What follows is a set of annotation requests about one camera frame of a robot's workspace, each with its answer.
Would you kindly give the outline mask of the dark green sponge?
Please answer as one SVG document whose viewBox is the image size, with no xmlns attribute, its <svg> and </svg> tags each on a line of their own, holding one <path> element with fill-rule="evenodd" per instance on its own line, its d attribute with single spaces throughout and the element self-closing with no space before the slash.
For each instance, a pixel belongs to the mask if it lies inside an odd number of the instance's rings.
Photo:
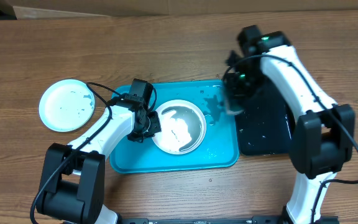
<svg viewBox="0 0 358 224">
<path fill-rule="evenodd" d="M 242 106 L 239 106 L 227 94 L 224 94 L 224 107 L 227 115 L 236 116 L 244 112 Z"/>
</svg>

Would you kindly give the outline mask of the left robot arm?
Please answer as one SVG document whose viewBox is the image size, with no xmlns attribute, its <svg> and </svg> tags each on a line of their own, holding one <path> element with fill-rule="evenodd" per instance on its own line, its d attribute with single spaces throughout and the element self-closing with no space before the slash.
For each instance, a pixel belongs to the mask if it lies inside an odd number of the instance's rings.
<svg viewBox="0 0 358 224">
<path fill-rule="evenodd" d="M 30 208 L 65 223 L 120 223 L 104 205 L 105 160 L 124 138 L 144 142 L 161 131 L 154 111 L 154 86 L 133 79 L 128 93 L 104 101 L 102 117 L 67 145 L 53 143 L 46 152 L 39 191 Z"/>
</svg>

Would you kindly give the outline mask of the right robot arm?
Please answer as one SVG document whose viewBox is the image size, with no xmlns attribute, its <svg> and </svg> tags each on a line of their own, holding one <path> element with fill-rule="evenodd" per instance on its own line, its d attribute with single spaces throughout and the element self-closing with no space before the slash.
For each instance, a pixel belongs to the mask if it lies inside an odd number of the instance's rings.
<svg viewBox="0 0 358 224">
<path fill-rule="evenodd" d="M 281 31 L 261 34 L 256 25 L 237 37 L 242 53 L 231 52 L 223 76 L 227 114 L 248 111 L 249 101 L 260 95 L 269 80 L 291 109 L 296 121 L 289 156 L 297 171 L 291 199 L 278 223 L 329 223 L 320 208 L 336 174 L 358 151 L 353 138 L 355 114 L 338 105 L 313 80 Z"/>
</svg>

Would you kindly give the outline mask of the light blue plate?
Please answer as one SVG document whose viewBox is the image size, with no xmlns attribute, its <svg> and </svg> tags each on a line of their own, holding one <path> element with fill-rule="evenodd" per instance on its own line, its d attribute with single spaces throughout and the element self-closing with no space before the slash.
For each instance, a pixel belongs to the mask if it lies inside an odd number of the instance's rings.
<svg viewBox="0 0 358 224">
<path fill-rule="evenodd" d="M 39 116 L 56 132 L 70 132 L 84 126 L 92 117 L 95 98 L 85 83 L 66 79 L 54 83 L 42 95 Z"/>
</svg>

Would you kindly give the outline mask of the white plate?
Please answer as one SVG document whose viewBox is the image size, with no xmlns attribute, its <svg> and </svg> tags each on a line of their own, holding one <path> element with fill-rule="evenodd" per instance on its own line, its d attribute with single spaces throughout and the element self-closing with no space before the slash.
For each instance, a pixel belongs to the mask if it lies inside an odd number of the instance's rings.
<svg viewBox="0 0 358 224">
<path fill-rule="evenodd" d="M 206 135 L 201 110 L 185 100 L 170 100 L 157 108 L 161 132 L 152 138 L 162 151 L 182 155 L 194 151 Z"/>
</svg>

